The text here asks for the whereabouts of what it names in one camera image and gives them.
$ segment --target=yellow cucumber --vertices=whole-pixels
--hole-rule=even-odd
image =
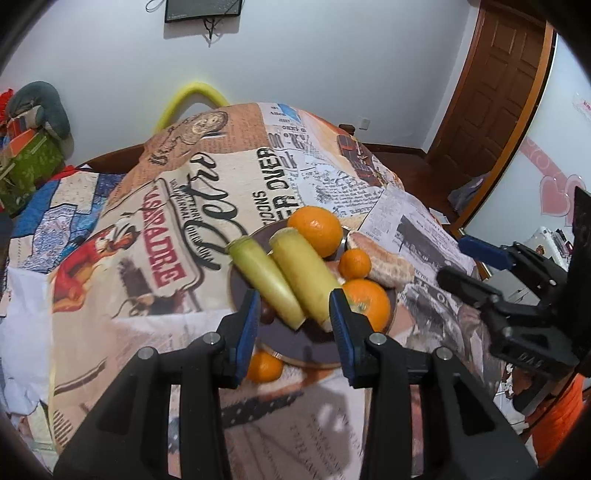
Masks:
[[[283,273],[256,240],[242,236],[230,242],[226,252],[232,257],[237,269],[275,309],[281,320],[294,330],[300,328],[306,315]]]
[[[324,260],[295,228],[282,228],[269,240],[271,256],[304,310],[330,332],[330,292],[340,284]]]

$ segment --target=gray stuffed animal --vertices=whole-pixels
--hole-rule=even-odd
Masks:
[[[6,113],[16,118],[26,112],[27,127],[43,127],[58,140],[65,140],[70,133],[70,122],[60,95],[47,82],[32,82],[21,88],[8,101]]]

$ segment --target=wooden door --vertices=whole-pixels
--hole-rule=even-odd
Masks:
[[[467,76],[428,155],[449,191],[496,163],[530,94],[544,42],[539,22],[506,9],[483,8]]]

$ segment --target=plate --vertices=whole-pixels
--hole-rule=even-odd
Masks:
[[[287,220],[265,225],[254,232],[251,237],[256,240],[267,253],[271,251],[269,239],[277,230],[285,228]],[[343,227],[343,241],[338,250],[327,261],[338,260],[346,250],[346,238],[349,229]],[[248,281],[240,271],[232,264],[229,273],[229,294],[236,309],[242,304],[247,289],[251,288]],[[396,311],[396,290],[385,288],[390,299],[390,320],[384,331],[390,329],[394,313]],[[280,358],[287,364],[305,368],[337,368],[340,365],[339,352],[336,347],[332,332],[323,331],[318,324],[307,319],[304,324],[294,332],[281,319],[275,317],[270,323],[260,323],[258,328],[258,343],[263,350]]]

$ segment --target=orange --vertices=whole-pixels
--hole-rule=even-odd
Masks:
[[[296,210],[287,226],[298,230],[322,258],[335,253],[343,239],[339,219],[320,207],[305,206]]]
[[[365,278],[371,271],[371,259],[360,248],[347,250],[339,261],[339,272],[345,280]]]
[[[381,332],[390,318],[390,299],[376,282],[357,278],[343,285],[347,298],[353,302],[352,310],[364,314],[374,331]]]
[[[283,373],[283,362],[267,352],[257,352],[251,358],[247,379],[254,383],[269,383]]]

